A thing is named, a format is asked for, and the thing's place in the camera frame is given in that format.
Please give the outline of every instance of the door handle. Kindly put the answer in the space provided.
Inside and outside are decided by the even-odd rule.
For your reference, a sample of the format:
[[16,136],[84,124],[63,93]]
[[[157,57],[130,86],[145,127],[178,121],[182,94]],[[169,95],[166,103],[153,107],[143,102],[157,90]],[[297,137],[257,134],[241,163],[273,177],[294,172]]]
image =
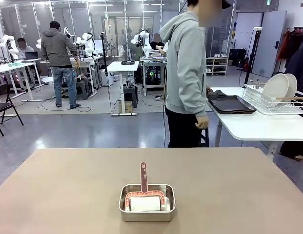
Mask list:
[[275,49],[278,49],[279,41],[276,41],[276,44],[274,45]]

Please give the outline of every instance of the gray door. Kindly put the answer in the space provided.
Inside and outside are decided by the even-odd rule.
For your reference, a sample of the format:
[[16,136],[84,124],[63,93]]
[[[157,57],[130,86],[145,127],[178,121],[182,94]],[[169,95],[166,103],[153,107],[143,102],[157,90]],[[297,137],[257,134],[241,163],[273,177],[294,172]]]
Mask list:
[[286,11],[264,13],[263,29],[252,73],[270,78],[274,72],[278,47],[281,42]]

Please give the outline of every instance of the white dish rack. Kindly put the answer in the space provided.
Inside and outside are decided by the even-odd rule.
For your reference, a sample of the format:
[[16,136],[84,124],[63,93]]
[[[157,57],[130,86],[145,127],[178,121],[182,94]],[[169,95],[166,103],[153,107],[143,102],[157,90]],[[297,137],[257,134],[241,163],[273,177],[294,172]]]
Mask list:
[[293,98],[269,97],[262,93],[263,88],[245,85],[242,98],[264,115],[301,115],[303,114],[303,93],[297,91]]

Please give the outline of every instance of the black cap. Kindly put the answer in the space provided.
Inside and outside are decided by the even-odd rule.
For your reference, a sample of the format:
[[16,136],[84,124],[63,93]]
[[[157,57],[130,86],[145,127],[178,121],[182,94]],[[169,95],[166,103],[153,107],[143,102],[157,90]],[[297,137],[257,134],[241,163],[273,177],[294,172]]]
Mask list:
[[227,9],[228,7],[231,7],[231,4],[229,4],[226,0],[222,0],[222,10]]

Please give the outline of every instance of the brown table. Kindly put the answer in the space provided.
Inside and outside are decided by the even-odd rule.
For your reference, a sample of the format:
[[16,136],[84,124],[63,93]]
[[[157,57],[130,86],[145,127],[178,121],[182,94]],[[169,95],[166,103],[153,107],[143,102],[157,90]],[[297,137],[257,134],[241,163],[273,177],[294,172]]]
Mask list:
[[[143,160],[174,188],[171,222],[121,220]],[[0,186],[0,234],[303,234],[303,194],[254,148],[44,149]]]

